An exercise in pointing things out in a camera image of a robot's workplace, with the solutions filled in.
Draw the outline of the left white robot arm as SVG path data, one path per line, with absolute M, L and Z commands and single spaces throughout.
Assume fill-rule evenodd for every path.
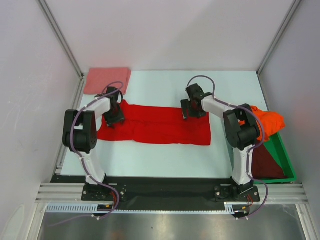
M 104 184 L 106 173 L 95 151 L 98 142 L 96 120 L 102 118 L 109 128 L 123 124 L 125 115 L 120 107 L 122 101 L 120 89 L 107 86 L 87 105 L 80 109 L 68 109 L 64 114 L 62 143 L 79 158 L 85 181 L 95 185 L 92 194 L 99 200 L 109 197 L 110 187 Z

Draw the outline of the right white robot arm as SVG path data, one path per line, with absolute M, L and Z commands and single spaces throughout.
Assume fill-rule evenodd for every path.
M 248 104 L 226 103 L 197 84 L 186 87 L 188 99 L 180 101 L 183 118 L 202 118 L 207 113 L 223 120 L 225 137 L 233 150 L 231 196 L 242 201 L 253 188 L 252 155 L 262 128 Z

